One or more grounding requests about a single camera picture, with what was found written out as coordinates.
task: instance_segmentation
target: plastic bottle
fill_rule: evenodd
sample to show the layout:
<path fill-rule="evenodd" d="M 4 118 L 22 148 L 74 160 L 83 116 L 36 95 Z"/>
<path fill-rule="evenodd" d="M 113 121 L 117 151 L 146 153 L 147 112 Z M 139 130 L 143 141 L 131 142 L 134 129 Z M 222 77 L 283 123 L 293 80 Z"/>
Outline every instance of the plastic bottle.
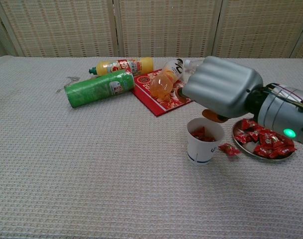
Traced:
<path fill-rule="evenodd" d="M 161 72 L 150 82 L 150 95 L 168 101 L 173 85 L 182 76 L 183 71 L 184 67 L 181 59 L 167 62 Z"/>
<path fill-rule="evenodd" d="M 133 89 L 135 81 L 129 69 L 119 70 L 65 86 L 65 92 L 73 108 L 98 101 Z"/>
<path fill-rule="evenodd" d="M 96 67 L 89 70 L 90 74 L 103 76 L 108 73 L 123 70 L 130 67 L 134 76 L 147 74 L 153 71 L 153 60 L 151 57 L 131 58 L 116 61 L 102 61 L 98 62 Z"/>
<path fill-rule="evenodd" d="M 194 73 L 196 68 L 203 63 L 203 60 L 185 60 L 185 69 Z"/>

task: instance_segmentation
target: metal plate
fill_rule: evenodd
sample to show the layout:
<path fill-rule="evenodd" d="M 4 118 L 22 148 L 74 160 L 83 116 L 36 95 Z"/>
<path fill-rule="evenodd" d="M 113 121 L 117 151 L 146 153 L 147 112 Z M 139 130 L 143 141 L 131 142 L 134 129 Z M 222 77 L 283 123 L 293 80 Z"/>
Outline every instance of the metal plate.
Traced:
<path fill-rule="evenodd" d="M 286 157 L 280 157 L 280 158 L 276 158 L 276 159 L 269 159 L 269 158 L 265 158 L 265 157 L 262 157 L 262 156 L 259 156 L 257 154 L 254 153 L 254 150 L 248 150 L 246 148 L 244 148 L 242 146 L 242 143 L 237 141 L 234 137 L 240 133 L 243 133 L 244 131 L 241 130 L 242 129 L 242 120 L 238 121 L 237 123 L 235 123 L 235 125 L 233 126 L 232 128 L 232 138 L 234 140 L 234 142 L 243 150 L 245 151 L 246 153 L 248 153 L 249 155 L 257 158 L 257 159 L 260 159 L 260 160 L 263 160 L 265 162 L 269 162 L 269 163 L 275 163 L 275 162 L 282 162 L 282 161 L 285 161 L 287 159 L 289 159 L 293 154 L 291 153 L 290 155 L 286 156 Z"/>

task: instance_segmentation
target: robotic arm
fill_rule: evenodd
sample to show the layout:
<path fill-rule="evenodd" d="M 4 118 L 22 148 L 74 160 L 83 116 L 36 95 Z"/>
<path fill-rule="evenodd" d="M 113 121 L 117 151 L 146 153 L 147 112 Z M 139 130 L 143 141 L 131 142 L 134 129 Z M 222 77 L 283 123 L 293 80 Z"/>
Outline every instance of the robotic arm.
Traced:
<path fill-rule="evenodd" d="M 303 91 L 263 86 L 254 69 L 208 56 L 178 94 L 210 109 L 203 115 L 213 121 L 252 113 L 259 125 L 303 144 Z"/>

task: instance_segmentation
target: paper cup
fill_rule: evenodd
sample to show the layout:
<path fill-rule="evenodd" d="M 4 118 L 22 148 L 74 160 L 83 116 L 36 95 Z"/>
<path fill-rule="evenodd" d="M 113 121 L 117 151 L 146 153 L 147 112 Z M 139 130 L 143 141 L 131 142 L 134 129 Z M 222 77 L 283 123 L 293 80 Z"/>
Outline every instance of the paper cup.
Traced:
<path fill-rule="evenodd" d="M 205 135 L 213 136 L 216 141 L 204 142 L 191 135 L 196 129 L 205 127 Z M 224 138 L 224 130 L 219 123 L 206 118 L 196 118 L 187 124 L 188 158 L 196 165 L 206 165 Z"/>

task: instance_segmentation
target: green cylindrical container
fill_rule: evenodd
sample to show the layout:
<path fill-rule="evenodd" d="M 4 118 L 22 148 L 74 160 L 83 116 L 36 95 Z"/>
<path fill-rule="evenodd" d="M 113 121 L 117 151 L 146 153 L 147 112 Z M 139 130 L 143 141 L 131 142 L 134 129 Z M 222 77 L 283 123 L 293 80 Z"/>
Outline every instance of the green cylindrical container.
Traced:
<path fill-rule="evenodd" d="M 65 92 L 73 108 L 133 89 L 135 81 L 128 70 L 119 70 L 94 79 L 66 86 Z"/>

